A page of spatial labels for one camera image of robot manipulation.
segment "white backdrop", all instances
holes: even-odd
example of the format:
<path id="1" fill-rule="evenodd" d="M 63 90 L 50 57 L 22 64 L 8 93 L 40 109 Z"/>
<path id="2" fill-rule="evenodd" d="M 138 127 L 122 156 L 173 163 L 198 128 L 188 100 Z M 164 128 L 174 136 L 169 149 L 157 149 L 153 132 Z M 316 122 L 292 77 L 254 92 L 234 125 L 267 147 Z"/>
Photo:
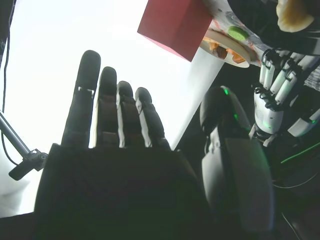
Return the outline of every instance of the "white backdrop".
<path id="1" fill-rule="evenodd" d="M 119 81 L 149 90 L 174 149 L 223 62 L 198 49 L 190 63 L 137 33 L 148 0 L 18 0 L 11 25 L 5 116 L 30 149 L 49 152 L 60 143 L 82 54 L 101 55 L 101 70 L 115 68 Z M 2 60 L 0 86 L 3 86 Z M 7 143 L 17 162 L 21 157 Z M 0 156 L 0 195 L 27 188 L 10 206 L 33 210 L 40 174 L 14 182 Z M 0 197 L 1 205 L 8 206 Z"/>

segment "wire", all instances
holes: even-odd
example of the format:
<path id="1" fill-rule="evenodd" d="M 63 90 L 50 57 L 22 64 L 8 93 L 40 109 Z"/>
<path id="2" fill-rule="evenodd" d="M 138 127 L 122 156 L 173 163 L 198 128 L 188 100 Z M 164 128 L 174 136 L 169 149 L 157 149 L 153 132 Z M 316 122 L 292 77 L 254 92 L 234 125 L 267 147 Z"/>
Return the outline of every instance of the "wire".
<path id="1" fill-rule="evenodd" d="M 296 236 L 296 238 L 298 240 L 302 240 L 301 237 L 299 236 L 299 234 L 297 233 L 296 229 L 294 228 L 294 226 L 292 226 L 292 224 L 288 221 L 288 219 L 286 218 L 286 216 L 284 215 L 284 213 L 282 212 L 282 217 L 284 218 L 284 220 L 286 221 L 286 223 L 290 226 L 290 228 L 292 229 L 292 231 L 294 232 L 294 235 Z"/>
<path id="2" fill-rule="evenodd" d="M 290 156 L 290 157 L 286 158 L 285 160 L 283 160 L 283 161 L 281 162 L 281 164 L 284 164 L 285 162 L 289 161 L 290 159 L 293 159 L 293 158 L 295 158 L 295 157 L 298 157 L 298 156 L 300 156 L 301 154 L 304 154 L 305 152 L 308 152 L 309 150 L 311 150 L 311 149 L 313 149 L 313 148 L 315 148 L 315 147 L 317 147 L 317 146 L 320 146 L 320 142 L 318 142 L 317 144 L 315 144 L 315 145 L 307 148 L 306 150 L 303 150 L 303 151 L 301 151 L 301 152 L 299 152 L 299 153 L 297 153 L 297 154 L 295 154 L 295 155 L 293 155 L 293 156 Z"/>
<path id="3" fill-rule="evenodd" d="M 300 183 L 298 185 L 294 185 L 294 186 L 278 186 L 278 185 L 275 185 L 273 184 L 273 186 L 275 186 L 276 188 L 279 188 L 279 189 L 293 189 L 293 188 L 296 188 L 296 187 L 300 187 L 308 182 L 310 182 L 312 179 L 314 179 L 317 175 L 319 174 L 319 172 L 316 172 L 315 175 L 313 175 L 312 177 L 310 177 L 307 181 L 303 182 L 303 183 Z"/>
<path id="4" fill-rule="evenodd" d="M 8 36 L 7 36 L 7 40 L 6 40 L 6 56 L 5 56 L 5 64 L 4 64 L 4 68 L 3 68 L 3 98 L 2 98 L 2 112 L 3 113 L 5 113 L 5 106 L 6 106 L 7 67 L 8 67 L 8 62 L 9 62 L 9 50 L 10 50 L 10 22 L 11 22 L 11 17 L 12 17 L 14 8 L 15 8 L 15 2 L 13 1 L 11 12 L 10 12 L 10 15 L 9 15 Z M 4 153 L 5 153 L 6 157 L 9 159 L 9 161 L 11 163 L 13 163 L 14 165 L 17 166 L 18 164 L 11 159 L 11 157 L 9 156 L 9 154 L 7 152 L 7 148 L 6 148 L 5 138 L 4 138 L 3 132 L 1 132 L 1 142 L 2 142 L 3 150 L 4 150 Z"/>

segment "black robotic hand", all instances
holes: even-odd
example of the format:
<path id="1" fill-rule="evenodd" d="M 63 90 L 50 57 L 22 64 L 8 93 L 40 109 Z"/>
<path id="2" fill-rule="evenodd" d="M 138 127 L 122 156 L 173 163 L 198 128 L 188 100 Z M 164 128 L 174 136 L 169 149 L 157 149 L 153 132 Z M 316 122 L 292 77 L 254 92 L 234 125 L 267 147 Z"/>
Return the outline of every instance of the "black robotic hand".
<path id="1" fill-rule="evenodd" d="M 181 153 L 170 150 L 149 92 L 133 98 L 100 56 L 82 57 L 61 145 L 43 169 L 35 239 L 202 239 L 210 210 Z M 95 147 L 89 148 L 98 92 Z"/>

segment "red box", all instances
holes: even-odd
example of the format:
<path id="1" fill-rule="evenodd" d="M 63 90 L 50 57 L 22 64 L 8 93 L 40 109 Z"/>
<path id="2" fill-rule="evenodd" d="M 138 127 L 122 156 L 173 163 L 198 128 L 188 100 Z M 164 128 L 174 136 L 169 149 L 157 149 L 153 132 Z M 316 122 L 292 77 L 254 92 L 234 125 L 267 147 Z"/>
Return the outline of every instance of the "red box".
<path id="1" fill-rule="evenodd" d="M 211 21 L 202 0 L 149 0 L 137 32 L 191 62 Z"/>

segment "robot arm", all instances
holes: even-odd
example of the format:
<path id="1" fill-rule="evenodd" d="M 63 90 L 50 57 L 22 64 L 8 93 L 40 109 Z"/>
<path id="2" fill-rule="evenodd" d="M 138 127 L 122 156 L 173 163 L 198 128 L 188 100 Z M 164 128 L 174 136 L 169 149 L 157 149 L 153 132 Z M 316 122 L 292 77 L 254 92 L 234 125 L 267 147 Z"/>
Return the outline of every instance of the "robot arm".
<path id="1" fill-rule="evenodd" d="M 262 56 L 259 83 L 254 86 L 254 118 L 249 136 L 267 147 L 282 131 L 294 137 L 310 131 L 320 118 L 316 109 L 292 126 L 287 114 L 303 89 L 309 74 L 320 64 L 319 56 L 268 49 Z"/>

